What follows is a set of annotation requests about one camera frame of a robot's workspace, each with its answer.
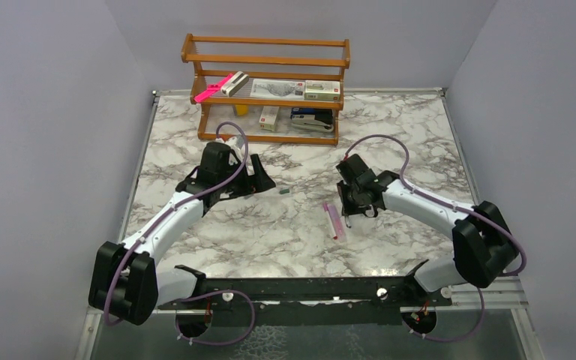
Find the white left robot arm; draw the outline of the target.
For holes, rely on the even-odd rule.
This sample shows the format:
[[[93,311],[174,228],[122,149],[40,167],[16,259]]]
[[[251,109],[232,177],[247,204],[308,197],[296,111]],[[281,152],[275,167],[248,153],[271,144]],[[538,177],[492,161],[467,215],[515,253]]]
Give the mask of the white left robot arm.
[[[219,202],[275,186],[259,155],[248,153],[243,136],[208,142],[199,166],[177,184],[172,197],[143,228],[118,244],[107,241],[99,247],[89,305],[134,325],[143,324],[155,308],[175,300],[188,308],[200,306],[206,297],[200,283],[204,274],[185,265],[159,271],[158,263]]]

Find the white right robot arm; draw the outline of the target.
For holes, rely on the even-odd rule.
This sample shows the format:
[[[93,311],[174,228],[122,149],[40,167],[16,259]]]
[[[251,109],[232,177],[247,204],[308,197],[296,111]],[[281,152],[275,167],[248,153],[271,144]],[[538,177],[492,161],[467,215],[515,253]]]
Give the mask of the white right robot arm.
[[[405,276],[403,297],[412,305],[421,305],[437,290],[453,285],[486,288],[519,255],[500,210],[491,202],[470,205],[432,193],[422,195],[395,172],[376,174],[357,154],[344,158],[336,169],[342,178],[337,191],[345,218],[397,212],[451,240],[450,255],[426,260]]]

